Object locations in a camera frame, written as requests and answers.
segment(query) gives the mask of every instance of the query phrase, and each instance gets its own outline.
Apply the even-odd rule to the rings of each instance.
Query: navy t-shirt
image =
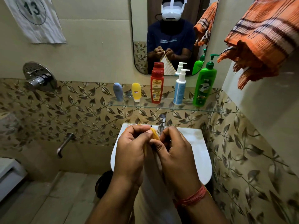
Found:
[[[195,31],[192,23],[187,20],[157,21],[148,27],[147,52],[152,52],[158,46],[164,50],[171,48],[176,55],[181,55],[183,48],[192,51],[195,43]],[[178,61],[172,61],[175,69]],[[151,74],[154,63],[148,63],[148,74]]]

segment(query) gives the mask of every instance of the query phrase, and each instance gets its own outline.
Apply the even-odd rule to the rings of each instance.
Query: red bottle cap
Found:
[[[164,72],[162,70],[152,70],[152,77],[154,78],[162,78]]]
[[[163,62],[155,62],[154,68],[164,68],[164,63]]]

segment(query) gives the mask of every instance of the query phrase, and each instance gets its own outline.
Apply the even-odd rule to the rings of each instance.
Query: red bottle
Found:
[[[163,93],[164,71],[152,70],[150,77],[150,93],[153,104],[159,104]]]
[[[162,70],[164,75],[164,63],[163,62],[155,62],[153,70]]]

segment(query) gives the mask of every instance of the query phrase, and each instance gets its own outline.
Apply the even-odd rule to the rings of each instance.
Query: wash basin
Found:
[[[114,145],[110,165],[111,169],[114,170],[114,162],[115,162],[115,152],[116,145],[118,142],[118,138],[124,132],[124,130],[132,124],[124,123],[121,127],[119,135],[117,137],[116,143]],[[151,125],[155,130],[158,129],[158,126]],[[212,163],[207,150],[207,146],[205,144],[202,131],[199,129],[191,129],[191,128],[181,128],[178,127],[178,130],[184,135],[184,137],[190,142],[192,146],[192,151],[194,154],[196,169],[198,173],[198,177],[203,184],[207,184],[208,181],[212,177]]]

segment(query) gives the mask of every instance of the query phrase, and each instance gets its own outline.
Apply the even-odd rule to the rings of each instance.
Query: bathroom floor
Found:
[[[23,182],[0,202],[0,223],[84,224],[99,201],[99,177],[60,172],[53,183]]]

